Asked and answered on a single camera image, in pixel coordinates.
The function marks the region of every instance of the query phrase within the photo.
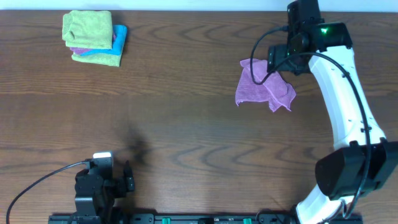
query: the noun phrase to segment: pink towel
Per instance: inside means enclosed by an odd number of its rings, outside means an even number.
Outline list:
[[[242,60],[241,79],[235,93],[235,103],[269,102],[269,108],[275,112],[280,106],[290,111],[290,103],[296,96],[291,84],[286,83],[278,72],[269,76],[262,85],[256,85],[251,80],[250,59]],[[261,81],[267,75],[267,60],[253,59],[253,72],[256,81]]]

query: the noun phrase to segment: brown wooden surface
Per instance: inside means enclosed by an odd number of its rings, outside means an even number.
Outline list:
[[[292,112],[234,103],[239,61],[286,13],[113,11],[129,28],[120,68],[74,62],[61,39],[64,13],[0,11],[0,223],[33,181],[105,150],[134,166],[136,193],[118,202],[126,210],[288,210],[312,190],[333,140],[313,75],[283,73],[297,92]],[[374,117],[398,140],[397,14],[323,15],[346,22]],[[285,38],[264,40],[257,58]],[[11,223],[73,212],[80,169],[26,193]],[[360,200],[366,223],[398,223],[397,186],[395,172]]]

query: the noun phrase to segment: microfiber cloth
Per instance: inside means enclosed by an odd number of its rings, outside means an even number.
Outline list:
[[[112,49],[101,50],[93,49],[80,54],[81,56],[88,56],[92,54],[104,53],[112,55],[121,55],[123,50],[124,40],[126,39],[127,27],[124,25],[113,25],[113,32],[116,34],[116,40],[112,44]]]
[[[116,39],[117,38],[122,38],[123,42],[121,44],[121,52],[123,51],[124,47],[124,41],[126,40],[126,34],[127,34],[127,27],[125,27],[125,30],[123,33],[116,34]],[[101,65],[109,65],[109,66],[120,66],[120,60],[121,60],[122,55],[112,55],[112,54],[104,54],[104,53],[97,53],[93,55],[87,55],[87,56],[81,56],[78,54],[73,54],[72,59],[77,61],[77,62],[85,62],[85,63],[97,63]]]
[[[62,39],[67,47],[112,49],[112,17],[109,11],[76,11],[63,15]]]
[[[286,83],[278,72],[269,76],[262,85],[252,82],[250,73],[250,59],[242,60],[241,79],[235,93],[235,103],[269,102],[269,108],[275,112],[280,106],[290,111],[290,103],[296,96],[291,84]],[[267,60],[253,59],[253,73],[256,81],[261,81],[267,75]]]
[[[113,32],[112,41],[114,40],[116,40],[116,35]],[[81,47],[70,47],[69,49],[78,55],[94,50],[94,49],[86,49]]]

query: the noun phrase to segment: stack of towels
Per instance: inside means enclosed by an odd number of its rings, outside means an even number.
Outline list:
[[[109,11],[72,11],[63,16],[62,39],[77,62],[120,66],[127,27],[112,25]]]

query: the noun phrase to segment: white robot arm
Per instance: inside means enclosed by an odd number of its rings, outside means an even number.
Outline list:
[[[345,46],[329,47],[322,54],[336,60],[350,73],[350,77],[361,97],[369,126],[372,128],[370,132],[371,144],[380,143],[380,138],[384,138],[385,135],[377,125],[359,83],[353,49],[347,49]],[[353,89],[347,79],[342,76],[341,71],[336,66],[323,58],[313,56],[309,61],[309,66],[317,79],[326,103],[333,129],[335,150],[348,147],[351,141],[357,141],[360,146],[365,145],[365,135],[361,132],[361,128],[363,128],[362,116]],[[310,195],[297,205],[298,219],[300,223],[320,223],[337,211],[341,205],[341,200],[350,203],[352,199],[353,196],[349,196],[331,201],[321,192],[318,186],[315,186]]]

